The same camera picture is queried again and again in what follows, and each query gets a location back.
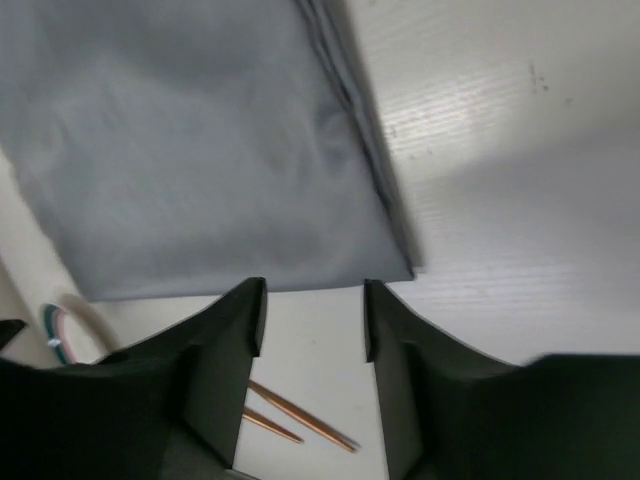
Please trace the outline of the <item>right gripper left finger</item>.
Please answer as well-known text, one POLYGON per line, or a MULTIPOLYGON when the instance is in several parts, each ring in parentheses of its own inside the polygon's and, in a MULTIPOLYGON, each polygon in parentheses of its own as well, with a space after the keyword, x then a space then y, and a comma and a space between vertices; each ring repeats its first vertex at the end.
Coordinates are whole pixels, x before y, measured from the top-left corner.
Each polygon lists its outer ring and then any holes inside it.
POLYGON ((94 364, 1 363, 5 479, 235 479, 267 289, 206 309, 94 364))

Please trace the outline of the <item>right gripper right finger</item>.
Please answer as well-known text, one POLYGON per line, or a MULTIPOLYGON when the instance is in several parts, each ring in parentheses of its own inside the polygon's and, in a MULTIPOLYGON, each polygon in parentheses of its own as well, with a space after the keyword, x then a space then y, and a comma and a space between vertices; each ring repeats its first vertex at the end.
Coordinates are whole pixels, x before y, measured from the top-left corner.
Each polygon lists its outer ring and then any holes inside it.
POLYGON ((384 283, 363 290, 393 479, 635 479, 639 359, 551 354, 522 366, 420 317, 384 283))

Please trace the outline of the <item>grey cloth placemat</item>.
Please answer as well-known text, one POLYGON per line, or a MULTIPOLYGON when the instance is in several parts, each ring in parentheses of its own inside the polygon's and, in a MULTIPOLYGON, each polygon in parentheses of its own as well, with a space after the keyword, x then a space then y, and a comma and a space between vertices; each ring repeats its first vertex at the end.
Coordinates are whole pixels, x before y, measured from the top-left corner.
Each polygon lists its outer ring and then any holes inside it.
POLYGON ((414 276, 339 1, 5 1, 1 147, 93 301, 414 276))

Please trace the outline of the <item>copper fork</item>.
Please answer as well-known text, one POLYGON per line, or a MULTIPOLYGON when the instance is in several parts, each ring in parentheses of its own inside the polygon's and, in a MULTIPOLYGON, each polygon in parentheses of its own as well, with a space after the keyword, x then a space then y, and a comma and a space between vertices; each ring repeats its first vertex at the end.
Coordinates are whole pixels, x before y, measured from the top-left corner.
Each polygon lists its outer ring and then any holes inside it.
POLYGON ((294 442, 296 444, 303 444, 304 440, 299 437, 298 435, 294 434, 293 432, 287 430, 286 428, 278 425, 277 423, 275 423, 274 421, 270 420, 269 418, 265 417, 264 415, 256 412, 253 409, 250 408, 244 408, 243 411, 243 415, 242 415, 243 419, 246 421, 249 421, 257 426, 259 426, 260 428, 263 428, 273 434, 276 434, 282 438, 285 438, 291 442, 294 442))

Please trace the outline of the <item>copper knife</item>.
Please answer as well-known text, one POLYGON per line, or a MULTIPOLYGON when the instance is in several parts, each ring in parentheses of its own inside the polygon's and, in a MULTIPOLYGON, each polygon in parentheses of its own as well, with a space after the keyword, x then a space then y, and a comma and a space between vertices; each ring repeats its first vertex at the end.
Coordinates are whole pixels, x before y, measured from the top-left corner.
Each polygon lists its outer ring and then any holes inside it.
POLYGON ((348 439, 345 435, 326 422, 320 420, 281 395, 276 394, 274 391, 253 380, 249 381, 248 387, 265 401, 326 440, 340 446, 350 453, 355 453, 358 450, 359 446, 355 442, 348 439))

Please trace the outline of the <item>white plate green red rim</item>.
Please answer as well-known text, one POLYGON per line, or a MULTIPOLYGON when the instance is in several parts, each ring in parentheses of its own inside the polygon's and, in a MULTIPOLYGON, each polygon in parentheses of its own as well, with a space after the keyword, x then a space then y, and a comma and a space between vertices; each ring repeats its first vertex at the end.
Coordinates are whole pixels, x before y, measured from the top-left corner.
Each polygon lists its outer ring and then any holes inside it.
POLYGON ((41 322, 47 345, 61 365, 97 363, 120 346, 109 323, 77 295, 62 294, 56 302, 43 304, 41 322))

